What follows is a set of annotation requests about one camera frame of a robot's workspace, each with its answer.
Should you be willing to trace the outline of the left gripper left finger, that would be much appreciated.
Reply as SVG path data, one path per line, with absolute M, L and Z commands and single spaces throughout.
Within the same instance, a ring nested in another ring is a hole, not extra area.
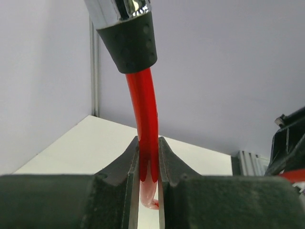
M 139 210 L 139 146 L 93 175 L 3 175 L 3 229 L 135 229 Z

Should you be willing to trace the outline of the left aluminium frame post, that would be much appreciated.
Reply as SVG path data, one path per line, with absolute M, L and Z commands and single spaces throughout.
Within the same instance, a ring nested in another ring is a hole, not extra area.
M 90 20 L 90 63 L 91 63 L 91 113 L 100 116 L 100 48 L 99 35 Z

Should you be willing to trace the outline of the red cable lock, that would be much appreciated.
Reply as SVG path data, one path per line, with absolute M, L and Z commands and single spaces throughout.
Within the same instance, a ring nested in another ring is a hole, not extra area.
M 157 210 L 159 131 L 151 72 L 157 51 L 151 2 L 87 0 L 85 5 L 118 71 L 126 76 L 139 142 L 140 201 Z

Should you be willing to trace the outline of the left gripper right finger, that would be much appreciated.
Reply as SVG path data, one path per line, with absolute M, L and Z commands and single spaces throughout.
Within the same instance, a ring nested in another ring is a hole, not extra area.
M 302 229 L 305 211 L 280 177 L 203 176 L 159 138 L 162 229 Z

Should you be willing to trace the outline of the right aluminium frame post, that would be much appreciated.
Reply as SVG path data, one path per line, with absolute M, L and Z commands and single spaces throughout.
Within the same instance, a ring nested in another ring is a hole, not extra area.
M 269 159 L 255 153 L 239 151 L 231 156 L 234 176 L 264 176 L 269 165 Z

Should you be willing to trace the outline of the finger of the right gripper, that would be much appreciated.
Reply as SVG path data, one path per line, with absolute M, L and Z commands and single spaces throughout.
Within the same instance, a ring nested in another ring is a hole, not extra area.
M 274 121 L 279 130 L 272 139 L 270 162 L 266 176 L 278 175 L 305 167 L 305 109 L 282 114 Z

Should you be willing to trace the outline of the aluminium frame post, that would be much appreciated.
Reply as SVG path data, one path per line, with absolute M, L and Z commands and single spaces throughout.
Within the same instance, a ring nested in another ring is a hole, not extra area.
M 100 116 L 100 48 L 99 35 L 90 20 L 90 63 L 91 63 L 91 113 Z
M 231 156 L 234 176 L 264 176 L 269 165 L 269 159 L 255 153 L 239 151 Z

